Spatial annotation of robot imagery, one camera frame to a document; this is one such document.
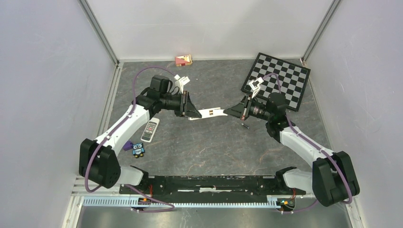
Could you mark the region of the slim white remote control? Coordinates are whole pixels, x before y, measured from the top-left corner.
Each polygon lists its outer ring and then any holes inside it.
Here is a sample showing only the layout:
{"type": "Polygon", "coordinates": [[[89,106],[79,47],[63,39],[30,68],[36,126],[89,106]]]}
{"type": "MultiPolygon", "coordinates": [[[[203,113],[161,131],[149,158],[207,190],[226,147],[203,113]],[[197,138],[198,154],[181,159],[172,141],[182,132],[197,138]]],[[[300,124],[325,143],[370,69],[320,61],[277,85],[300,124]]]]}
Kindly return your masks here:
{"type": "Polygon", "coordinates": [[[218,117],[218,116],[228,116],[227,114],[224,113],[224,109],[221,109],[220,107],[201,109],[201,110],[198,110],[198,112],[201,114],[200,118],[188,117],[188,120],[192,121],[192,120],[200,120],[200,119],[206,119],[206,118],[212,118],[212,117],[218,117]]]}

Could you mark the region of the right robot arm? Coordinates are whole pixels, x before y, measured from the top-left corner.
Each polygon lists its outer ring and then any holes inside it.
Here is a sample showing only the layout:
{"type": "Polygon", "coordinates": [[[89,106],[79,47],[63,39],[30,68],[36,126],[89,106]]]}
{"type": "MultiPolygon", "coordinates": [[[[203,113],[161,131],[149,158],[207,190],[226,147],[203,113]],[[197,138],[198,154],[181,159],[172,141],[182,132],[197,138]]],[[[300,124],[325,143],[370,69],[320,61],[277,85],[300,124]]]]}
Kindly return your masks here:
{"type": "Polygon", "coordinates": [[[266,103],[247,95],[223,112],[241,120],[252,116],[266,121],[269,136],[290,148],[311,167],[311,171],[293,167],[281,170],[280,178],[274,181],[277,192],[286,194],[293,188],[310,192],[325,207],[339,202],[352,203],[360,187],[349,154],[334,152],[309,138],[291,122],[286,109],[285,96],[272,93],[266,103]]]}

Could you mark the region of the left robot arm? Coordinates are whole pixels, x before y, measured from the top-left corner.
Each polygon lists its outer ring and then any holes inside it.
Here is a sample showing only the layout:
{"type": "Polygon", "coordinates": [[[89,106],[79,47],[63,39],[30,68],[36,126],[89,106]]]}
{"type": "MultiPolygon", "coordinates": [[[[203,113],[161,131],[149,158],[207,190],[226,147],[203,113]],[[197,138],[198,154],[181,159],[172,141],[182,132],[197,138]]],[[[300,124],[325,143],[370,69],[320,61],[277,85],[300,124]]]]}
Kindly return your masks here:
{"type": "Polygon", "coordinates": [[[117,157],[132,135],[161,110],[172,110],[178,117],[202,116],[191,102],[189,92],[183,89],[189,83],[189,78],[175,75],[174,79],[173,83],[165,76],[153,76],[150,86],[132,101],[112,127],[94,140],[83,140],[79,153],[79,174],[84,177],[86,191],[98,189],[91,189],[89,181],[107,189],[116,184],[129,184],[140,194],[149,189],[149,180],[143,177],[144,172],[136,167],[121,166],[117,157]],[[179,89],[176,94],[168,91],[172,83],[179,89]]]}

